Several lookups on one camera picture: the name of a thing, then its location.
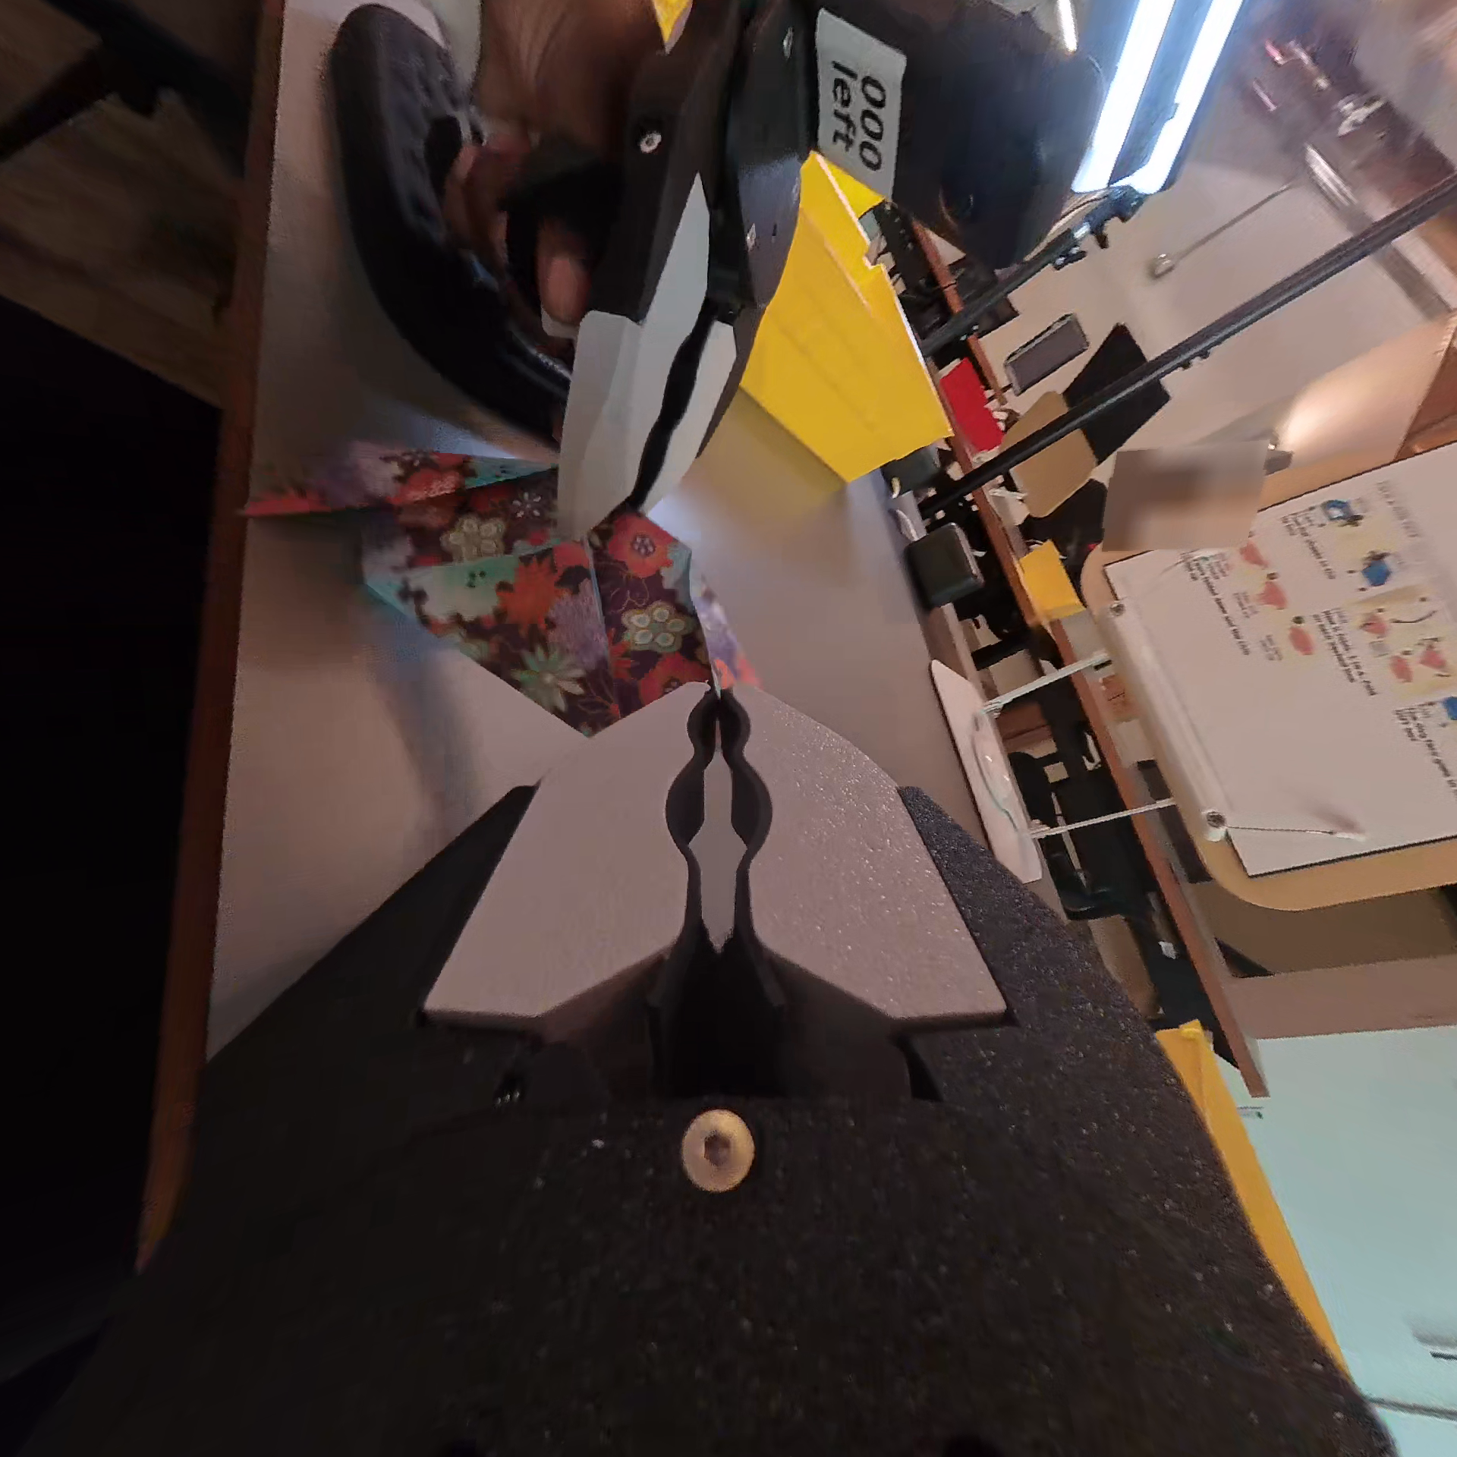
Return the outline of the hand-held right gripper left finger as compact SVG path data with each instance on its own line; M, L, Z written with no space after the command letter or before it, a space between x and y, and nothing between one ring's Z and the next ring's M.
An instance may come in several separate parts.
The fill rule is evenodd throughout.
M511 833L430 986L423 1013L515 1035L587 1035L675 945L688 854L669 795L701 783L719 704L682 685L556 761Z

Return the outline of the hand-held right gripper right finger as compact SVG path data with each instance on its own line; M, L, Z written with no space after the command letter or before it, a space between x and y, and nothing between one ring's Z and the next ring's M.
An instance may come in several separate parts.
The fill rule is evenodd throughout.
M890 1030L990 1025L1006 1000L898 784L758 687L723 695L737 925L799 987Z

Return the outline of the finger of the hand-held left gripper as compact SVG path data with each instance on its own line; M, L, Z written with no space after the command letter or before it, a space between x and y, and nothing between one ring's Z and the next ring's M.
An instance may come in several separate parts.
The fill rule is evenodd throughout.
M555 470L564 537L585 537L623 505L652 508L696 458L688 435L708 412L687 402L669 420L669 380L707 300L710 213L694 177L644 317L596 308L578 327Z
M734 327L720 318L699 318L667 370L663 405L632 485L634 509L646 511L682 481L735 388L737 368Z

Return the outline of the dark flower origami paper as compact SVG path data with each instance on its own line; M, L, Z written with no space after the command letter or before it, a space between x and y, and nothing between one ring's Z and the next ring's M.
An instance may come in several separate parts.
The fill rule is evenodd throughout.
M353 441L244 511L350 518L379 602L584 736L685 684L760 684L688 544L626 508L569 537L556 493L543 462Z

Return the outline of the bright light fixture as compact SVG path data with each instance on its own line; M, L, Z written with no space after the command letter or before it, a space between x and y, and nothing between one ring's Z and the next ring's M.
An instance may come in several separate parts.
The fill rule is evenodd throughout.
M1069 191L1173 185L1244 1L1072 2L1077 53L1098 72L1101 101Z

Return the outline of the small red object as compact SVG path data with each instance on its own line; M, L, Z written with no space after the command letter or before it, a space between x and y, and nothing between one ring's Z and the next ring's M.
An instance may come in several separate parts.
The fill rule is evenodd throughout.
M971 455L995 453L1003 446L1004 427L974 359L962 356L948 365L937 376L937 389L956 437Z

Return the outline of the small yellow object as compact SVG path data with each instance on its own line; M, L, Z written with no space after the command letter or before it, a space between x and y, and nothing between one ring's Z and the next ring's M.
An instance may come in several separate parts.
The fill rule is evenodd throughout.
M1015 555L1009 579L1022 620L1031 629L1048 629L1086 610L1078 585L1051 540L1037 541Z

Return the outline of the instruction sheet board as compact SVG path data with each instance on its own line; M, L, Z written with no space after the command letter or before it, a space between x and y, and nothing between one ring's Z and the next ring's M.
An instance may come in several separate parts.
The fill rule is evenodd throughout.
M1455 446L1294 471L1226 549L1086 600L1211 880L1299 910L1455 880Z

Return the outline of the white flat base plate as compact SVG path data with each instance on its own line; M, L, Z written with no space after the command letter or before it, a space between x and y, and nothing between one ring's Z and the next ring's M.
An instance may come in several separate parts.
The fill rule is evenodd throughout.
M927 666L989 851L1024 884L1048 883L1047 863L997 725L1001 711L1031 693L1033 684L986 698L980 685L956 667L937 658L930 658Z

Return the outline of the black table frame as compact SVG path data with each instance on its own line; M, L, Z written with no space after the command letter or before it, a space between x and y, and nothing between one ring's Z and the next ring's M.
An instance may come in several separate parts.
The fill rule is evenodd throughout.
M1449 177L1336 245L1326 248L1317 257L1212 318L1191 335L1170 344L1139 364L1138 368L1119 374L1072 408L1063 409L1047 424L1033 429L1012 446L1004 446L957 481L937 487L922 500L922 505L931 511L949 508L992 482L1010 476L1013 467L1028 462L1068 435L1083 430L1107 411L1119 408L1121 403L1150 385L1192 367L1258 321L1277 314L1291 301L1371 257L1415 227L1453 207L1453 203L1455 179Z

